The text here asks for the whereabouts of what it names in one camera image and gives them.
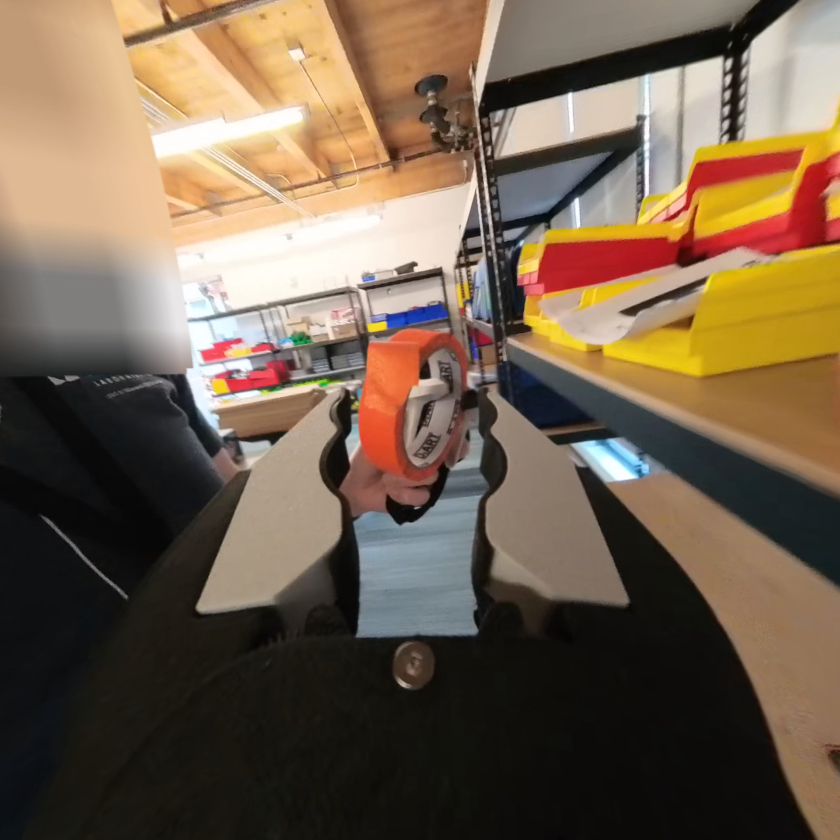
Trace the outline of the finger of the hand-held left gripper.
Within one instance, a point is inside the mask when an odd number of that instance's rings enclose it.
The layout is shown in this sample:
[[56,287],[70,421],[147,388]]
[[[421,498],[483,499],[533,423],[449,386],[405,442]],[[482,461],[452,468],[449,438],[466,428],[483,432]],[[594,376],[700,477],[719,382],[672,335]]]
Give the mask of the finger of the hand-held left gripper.
[[420,379],[405,403],[404,445],[419,446],[425,429],[441,437],[441,446],[450,439],[456,441],[454,446],[461,446],[466,435],[465,414],[465,392],[457,384],[437,377]]

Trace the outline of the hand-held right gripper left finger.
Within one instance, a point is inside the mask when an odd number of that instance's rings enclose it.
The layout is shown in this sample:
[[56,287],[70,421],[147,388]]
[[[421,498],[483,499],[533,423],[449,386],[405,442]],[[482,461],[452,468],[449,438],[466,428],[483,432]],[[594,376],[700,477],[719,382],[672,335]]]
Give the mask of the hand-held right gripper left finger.
[[328,393],[250,470],[196,601],[199,616],[267,608],[286,636],[311,614],[337,613],[351,635],[361,565],[350,504],[350,395]]

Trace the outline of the orange tape roll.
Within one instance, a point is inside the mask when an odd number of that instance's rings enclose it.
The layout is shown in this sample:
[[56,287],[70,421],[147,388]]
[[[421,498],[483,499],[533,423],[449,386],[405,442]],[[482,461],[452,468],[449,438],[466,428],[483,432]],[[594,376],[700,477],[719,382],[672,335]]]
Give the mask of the orange tape roll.
[[449,333],[403,329],[370,347],[359,410],[360,443],[367,458],[385,473],[421,480],[453,468],[466,440],[456,447],[450,439],[423,430],[417,447],[403,442],[405,403],[420,379],[437,377],[457,384],[468,395],[467,359]]

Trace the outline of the person's left hand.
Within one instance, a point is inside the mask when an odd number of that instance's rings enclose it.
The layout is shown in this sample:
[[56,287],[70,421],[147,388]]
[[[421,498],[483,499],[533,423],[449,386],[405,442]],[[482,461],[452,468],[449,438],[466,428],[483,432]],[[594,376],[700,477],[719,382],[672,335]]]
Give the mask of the person's left hand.
[[397,506],[420,508],[429,502],[438,474],[425,479],[408,479],[385,473],[376,467],[358,444],[350,457],[350,469],[340,491],[350,504],[351,515],[358,518],[366,513],[387,513],[387,502]]

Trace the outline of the row of blue bins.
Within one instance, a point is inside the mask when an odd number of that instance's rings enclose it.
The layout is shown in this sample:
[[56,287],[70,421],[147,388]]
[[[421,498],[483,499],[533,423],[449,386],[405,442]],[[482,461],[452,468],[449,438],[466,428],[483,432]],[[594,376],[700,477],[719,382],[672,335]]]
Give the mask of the row of blue bins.
[[367,331],[378,333],[388,329],[410,328],[438,321],[448,321],[448,310],[441,302],[436,301],[407,310],[373,314],[368,321]]

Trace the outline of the wooden work table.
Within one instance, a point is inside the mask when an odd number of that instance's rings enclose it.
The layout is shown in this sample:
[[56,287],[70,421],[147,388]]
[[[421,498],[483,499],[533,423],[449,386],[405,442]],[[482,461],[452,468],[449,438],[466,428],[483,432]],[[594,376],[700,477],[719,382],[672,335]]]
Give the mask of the wooden work table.
[[215,414],[222,429],[232,430],[241,439],[264,438],[289,432],[326,395],[319,385],[292,387],[268,395],[222,402],[216,406]]

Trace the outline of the grey metal shelf rack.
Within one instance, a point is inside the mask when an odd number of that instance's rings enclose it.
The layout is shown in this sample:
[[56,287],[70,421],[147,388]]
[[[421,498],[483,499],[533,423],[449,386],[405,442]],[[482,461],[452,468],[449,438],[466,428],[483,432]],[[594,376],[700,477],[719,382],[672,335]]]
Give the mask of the grey metal shelf rack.
[[[368,336],[357,287],[344,286],[231,311],[193,314],[187,320],[194,372],[212,407],[263,396],[298,385],[361,382],[366,371]],[[291,379],[261,392],[214,395],[203,377],[198,351],[216,341],[269,340],[290,367]]]
[[[441,333],[452,333],[453,321],[448,299],[447,277],[443,269],[413,270],[404,274],[381,279],[363,280],[357,287],[363,304],[367,337],[384,340],[403,329],[424,329]],[[388,329],[369,333],[368,321],[373,314],[398,312],[413,307],[426,306],[439,301],[448,310],[448,321],[431,322],[416,327]]]

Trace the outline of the small yellow plastic bin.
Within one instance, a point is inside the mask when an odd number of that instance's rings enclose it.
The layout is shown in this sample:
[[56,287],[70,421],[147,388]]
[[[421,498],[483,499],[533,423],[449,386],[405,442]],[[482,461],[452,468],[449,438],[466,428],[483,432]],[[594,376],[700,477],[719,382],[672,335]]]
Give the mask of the small yellow plastic bin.
[[592,305],[595,290],[593,287],[581,287],[547,293],[541,296],[528,296],[524,307],[523,322],[530,330],[547,339],[551,344],[580,352],[601,352],[600,344],[591,344],[576,339],[564,330],[561,320],[581,308]]

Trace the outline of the black metal shelf rack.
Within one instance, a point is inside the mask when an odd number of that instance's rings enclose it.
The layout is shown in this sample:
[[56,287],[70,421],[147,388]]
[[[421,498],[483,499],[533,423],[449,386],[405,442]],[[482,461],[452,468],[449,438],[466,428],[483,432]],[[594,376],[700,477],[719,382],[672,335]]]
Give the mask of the black metal shelf rack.
[[[639,45],[616,51],[610,55],[594,56],[566,66],[536,70],[517,77],[488,82],[480,96],[475,94],[476,129],[478,131],[475,155],[476,178],[479,189],[477,199],[479,232],[485,240],[484,250],[485,257],[489,261],[489,277],[497,286],[497,299],[495,300],[497,320],[491,325],[494,330],[493,336],[499,360],[508,358],[507,288],[498,276],[499,262],[500,260],[507,260],[507,256],[501,228],[501,201],[498,195],[495,170],[497,161],[489,127],[491,114],[501,109],[537,101],[543,92],[546,94],[578,92],[600,87],[606,83],[623,81],[630,77],[641,77],[649,72],[668,70],[677,66],[678,63],[689,64],[699,60],[720,57],[723,60],[723,81],[729,84],[729,87],[724,87],[721,90],[721,142],[719,144],[744,141],[741,138],[741,130],[744,125],[742,109],[744,82],[741,79],[743,58],[749,52],[753,41],[780,17],[787,14],[794,5],[796,5],[796,2],[757,2],[730,25],[684,34],[678,38],[661,40],[657,43]],[[838,360],[838,354],[820,358],[832,356]],[[687,376],[695,379],[705,379],[718,375],[724,374],[704,377]]]

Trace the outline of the white paper booklet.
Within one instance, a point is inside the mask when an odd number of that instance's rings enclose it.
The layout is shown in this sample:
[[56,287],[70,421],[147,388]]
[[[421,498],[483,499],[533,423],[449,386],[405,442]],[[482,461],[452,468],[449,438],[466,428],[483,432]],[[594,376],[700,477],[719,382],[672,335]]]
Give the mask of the white paper booklet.
[[584,289],[570,303],[540,302],[541,312],[574,340],[605,346],[691,319],[713,275],[765,266],[776,260],[750,248],[735,248],[690,266],[661,266]]

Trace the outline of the person's dark shirt torso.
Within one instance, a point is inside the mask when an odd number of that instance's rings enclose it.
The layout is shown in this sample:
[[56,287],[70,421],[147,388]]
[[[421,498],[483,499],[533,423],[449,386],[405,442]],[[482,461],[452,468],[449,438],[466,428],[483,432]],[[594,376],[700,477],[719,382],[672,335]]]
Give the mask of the person's dark shirt torso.
[[21,838],[97,647],[228,449],[183,374],[3,378],[1,402],[1,825]]

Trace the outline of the stack of red yellow bins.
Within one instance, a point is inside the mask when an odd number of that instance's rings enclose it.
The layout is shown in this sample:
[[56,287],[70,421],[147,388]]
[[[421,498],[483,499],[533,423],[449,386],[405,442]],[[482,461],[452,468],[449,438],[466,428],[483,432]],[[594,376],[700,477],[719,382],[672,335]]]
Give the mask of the stack of red yellow bins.
[[644,200],[637,224],[668,226],[684,260],[837,243],[839,117],[821,131],[699,148],[682,183]]
[[680,235],[665,224],[552,228],[523,247],[518,286],[527,297],[570,291],[674,264]]

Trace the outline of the black ceiling pipe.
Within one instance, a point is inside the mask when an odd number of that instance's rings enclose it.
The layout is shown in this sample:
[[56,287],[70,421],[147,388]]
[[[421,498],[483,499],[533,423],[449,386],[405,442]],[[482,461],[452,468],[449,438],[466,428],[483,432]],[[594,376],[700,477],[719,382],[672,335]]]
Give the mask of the black ceiling pipe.
[[290,201],[294,201],[296,196],[301,192],[305,192],[307,190],[311,190],[316,186],[334,186],[333,182],[338,182],[339,187],[349,186],[350,184],[343,184],[343,182],[353,181],[354,185],[357,185],[358,182],[361,180],[363,175],[371,175],[374,173],[380,172],[390,172],[393,170],[397,170],[400,167],[414,164],[420,161],[425,161],[428,159],[444,156],[444,157],[452,157],[456,154],[463,154],[463,150],[442,150],[440,148],[428,149],[428,150],[421,150],[417,152],[413,152],[410,154],[403,154],[398,155],[395,158],[377,164],[369,164],[362,167],[357,167],[355,169],[349,171],[343,171],[339,174],[336,174],[333,177],[320,177],[316,179],[312,179],[307,182],[300,182],[300,183],[292,183],[288,184],[285,187],[282,187],[278,190],[278,196],[269,195],[267,192],[261,193],[258,195],[252,196],[244,196],[244,197],[237,197],[237,198],[228,198],[219,201],[213,201],[210,203],[206,203],[204,205],[195,206],[192,208],[181,209],[175,213],[171,214],[171,220],[180,219],[183,217],[192,217],[199,214],[212,214],[217,215],[218,212],[228,209],[230,207],[236,207],[243,203],[253,202],[260,200],[262,198],[268,198],[273,203],[283,204],[286,199]]

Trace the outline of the black sprinkler pipe fitting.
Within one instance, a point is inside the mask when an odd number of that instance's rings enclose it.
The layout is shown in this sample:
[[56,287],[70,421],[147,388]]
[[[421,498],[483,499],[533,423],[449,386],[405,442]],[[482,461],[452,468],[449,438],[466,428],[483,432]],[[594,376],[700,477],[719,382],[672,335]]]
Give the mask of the black sprinkler pipe fitting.
[[462,119],[459,104],[455,105],[454,115],[449,115],[450,108],[444,105],[442,99],[447,86],[447,76],[438,73],[427,74],[416,83],[415,93],[425,101],[419,120],[427,126],[430,140],[437,152],[471,152],[476,131]]

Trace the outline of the large yellow plastic bin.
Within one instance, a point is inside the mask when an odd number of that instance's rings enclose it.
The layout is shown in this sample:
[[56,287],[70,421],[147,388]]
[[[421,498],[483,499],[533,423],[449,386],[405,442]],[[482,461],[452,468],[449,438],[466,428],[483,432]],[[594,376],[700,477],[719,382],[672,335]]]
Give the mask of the large yellow plastic bin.
[[839,352],[839,246],[711,276],[690,322],[605,345],[608,359],[704,377]]

